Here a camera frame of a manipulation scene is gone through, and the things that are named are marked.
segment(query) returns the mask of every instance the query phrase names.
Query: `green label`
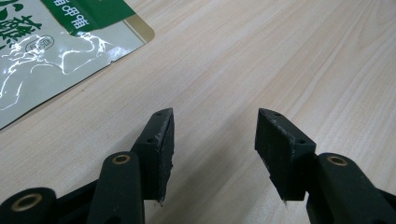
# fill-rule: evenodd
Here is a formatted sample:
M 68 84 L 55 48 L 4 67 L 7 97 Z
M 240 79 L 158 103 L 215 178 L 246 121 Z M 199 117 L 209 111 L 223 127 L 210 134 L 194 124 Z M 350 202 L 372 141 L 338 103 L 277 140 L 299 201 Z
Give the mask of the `green label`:
M 122 0 L 41 0 L 70 35 L 80 36 L 133 16 Z

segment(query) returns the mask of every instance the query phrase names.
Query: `light wood grain surface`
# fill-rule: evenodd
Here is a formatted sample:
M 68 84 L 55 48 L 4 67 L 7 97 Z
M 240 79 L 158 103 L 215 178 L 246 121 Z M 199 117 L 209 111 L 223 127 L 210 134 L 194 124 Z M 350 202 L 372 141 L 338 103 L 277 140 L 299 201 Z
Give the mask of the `light wood grain surface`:
M 147 223 L 309 223 L 254 150 L 259 107 L 396 193 L 396 1 L 126 2 L 155 38 L 0 131 L 1 202 L 93 181 L 166 107 L 175 167 Z

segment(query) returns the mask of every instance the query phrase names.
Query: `small hole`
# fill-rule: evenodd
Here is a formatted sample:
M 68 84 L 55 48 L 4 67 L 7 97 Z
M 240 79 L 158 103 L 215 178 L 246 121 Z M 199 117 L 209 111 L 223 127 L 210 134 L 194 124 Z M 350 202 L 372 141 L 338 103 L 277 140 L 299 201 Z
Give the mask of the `small hole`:
M 105 222 L 105 224 L 120 224 L 120 223 L 121 223 L 121 218 L 119 217 L 110 217 Z
M 117 157 L 116 161 L 121 162 L 121 161 L 126 161 L 127 158 L 126 157 Z
M 128 162 L 130 159 L 131 157 L 128 155 L 118 155 L 115 158 L 113 158 L 112 162 L 116 165 L 120 165 Z
M 339 165 L 339 166 L 346 166 L 347 165 L 347 161 L 340 158 L 340 157 L 336 157 L 336 156 L 330 156 L 327 158 L 327 160 L 335 165 Z
M 35 202 L 34 197 L 24 198 L 22 199 L 22 201 L 20 201 L 19 206 L 26 206 L 34 202 Z
M 11 209 L 14 212 L 22 212 L 36 206 L 42 199 L 43 196 L 41 196 L 41 194 L 28 194 L 19 198 L 14 204 L 12 204 Z

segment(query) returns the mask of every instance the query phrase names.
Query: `black plastic part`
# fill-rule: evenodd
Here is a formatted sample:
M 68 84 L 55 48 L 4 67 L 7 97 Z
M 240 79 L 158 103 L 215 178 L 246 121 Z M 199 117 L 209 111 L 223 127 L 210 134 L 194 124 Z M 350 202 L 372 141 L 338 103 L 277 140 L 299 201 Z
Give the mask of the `black plastic part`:
M 171 175 L 175 147 L 173 109 L 153 114 L 131 151 L 140 158 L 143 198 L 162 202 Z
M 47 224 L 55 221 L 56 195 L 52 189 L 26 189 L 0 206 L 1 224 Z
M 382 189 L 379 189 L 379 191 L 382 193 L 382 196 L 384 196 L 385 200 L 387 200 L 390 206 L 392 206 L 393 210 L 396 211 L 396 196 L 393 194 L 389 194 Z
M 304 199 L 306 171 L 316 157 L 315 148 L 315 142 L 284 116 L 259 110 L 255 149 L 282 200 Z
M 324 153 L 314 171 L 334 223 L 396 223 L 396 212 L 354 161 Z
M 58 224 L 83 224 L 87 221 L 97 180 L 57 200 Z
M 144 223 L 139 158 L 119 152 L 103 163 L 93 195 L 88 224 Z

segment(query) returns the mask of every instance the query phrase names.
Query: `table surface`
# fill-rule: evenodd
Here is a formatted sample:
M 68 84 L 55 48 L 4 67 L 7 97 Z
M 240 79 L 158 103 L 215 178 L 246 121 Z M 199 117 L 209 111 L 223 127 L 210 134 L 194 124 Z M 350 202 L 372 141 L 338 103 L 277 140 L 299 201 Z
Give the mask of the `table surface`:
M 396 193 L 396 1 L 126 2 L 155 38 L 0 131 L 0 201 L 93 181 L 167 107 L 175 166 L 147 223 L 309 223 L 254 150 L 260 107 Z

